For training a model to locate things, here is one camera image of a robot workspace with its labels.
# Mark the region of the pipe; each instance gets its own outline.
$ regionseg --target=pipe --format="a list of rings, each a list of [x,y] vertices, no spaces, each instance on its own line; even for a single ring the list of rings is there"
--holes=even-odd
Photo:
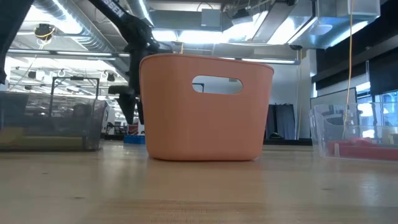
[[[56,26],[69,34],[76,34],[75,41],[90,52],[115,52],[115,48],[105,39],[87,16],[72,0],[35,0],[34,6],[43,13],[50,14],[57,21]],[[125,72],[128,65],[120,58],[108,61],[127,81]]]

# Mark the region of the fluorescent light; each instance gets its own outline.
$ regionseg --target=fluorescent light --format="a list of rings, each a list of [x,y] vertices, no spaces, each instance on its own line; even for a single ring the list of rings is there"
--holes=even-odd
[[[202,9],[221,9],[221,3],[209,2],[211,7],[207,4],[201,4],[199,9],[198,5],[199,2],[192,2],[192,1],[150,1],[149,7],[154,10],[167,10],[167,11],[192,11],[197,12],[201,11]]]
[[[48,50],[9,49],[8,53],[15,54],[50,54]]]
[[[281,64],[294,64],[296,61],[293,60],[277,60],[277,59],[256,59],[256,58],[242,58],[247,62],[259,62],[259,63],[281,63]]]
[[[130,57],[130,54],[120,53],[119,57]]]
[[[368,24],[369,24],[368,21],[362,21],[362,22],[359,22],[359,23],[353,25],[353,35],[354,35],[356,32],[360,31],[363,27],[366,27]],[[332,46],[334,46],[334,45],[340,43],[341,41],[343,41],[343,40],[345,40],[347,37],[349,37],[349,30],[350,30],[350,29],[348,28],[346,31],[344,31],[342,34],[340,34],[340,35],[330,44],[330,47],[332,47]]]
[[[260,29],[261,24],[264,22],[264,19],[266,19],[268,15],[268,11],[263,11],[261,13],[257,13],[253,15],[253,27],[252,29],[248,32],[246,35],[246,40],[252,40],[257,32],[257,30]]]
[[[34,35],[34,32],[29,32],[29,31],[19,31],[17,32],[17,35]]]
[[[286,44],[295,34],[295,26],[292,18],[287,18],[268,40],[267,44]]]
[[[318,20],[318,17],[312,18],[311,21],[307,25],[305,25],[302,29],[300,29],[300,31],[298,31],[287,43],[291,44],[295,40],[297,40],[297,38],[300,37],[301,35],[303,35],[303,33],[305,31],[307,31],[317,20]]]
[[[246,40],[246,34],[253,30],[253,22],[243,22],[240,24],[233,25],[223,32],[223,42],[227,41],[244,41]]]
[[[116,60],[116,58],[87,57],[87,60]]]
[[[360,84],[358,86],[356,86],[356,91],[364,91],[364,90],[369,90],[371,88],[371,83],[370,82],[366,82],[363,84]]]
[[[99,53],[99,52],[64,52],[58,51],[59,55],[74,55],[74,56],[93,56],[93,57],[107,57],[112,56],[111,53]]]
[[[158,41],[176,41],[177,35],[172,30],[153,30],[152,35]]]
[[[185,30],[178,40],[188,44],[218,44],[222,42],[222,35],[222,32]]]

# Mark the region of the clear plastic container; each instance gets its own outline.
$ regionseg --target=clear plastic container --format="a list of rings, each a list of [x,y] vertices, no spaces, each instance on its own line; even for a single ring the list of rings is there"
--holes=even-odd
[[[95,99],[0,92],[0,150],[97,150],[105,109]]]
[[[323,157],[398,161],[398,103],[316,105],[312,142]]]

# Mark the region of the basket handle hole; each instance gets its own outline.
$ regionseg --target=basket handle hole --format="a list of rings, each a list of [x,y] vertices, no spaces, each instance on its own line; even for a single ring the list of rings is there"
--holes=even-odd
[[[198,75],[192,80],[192,88],[199,93],[234,95],[242,92],[243,84],[237,78]]]

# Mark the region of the wooden table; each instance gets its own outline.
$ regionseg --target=wooden table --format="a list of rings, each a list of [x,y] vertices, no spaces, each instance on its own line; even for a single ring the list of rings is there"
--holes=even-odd
[[[398,164],[265,146],[252,162],[165,162],[143,147],[0,154],[0,223],[398,223]]]

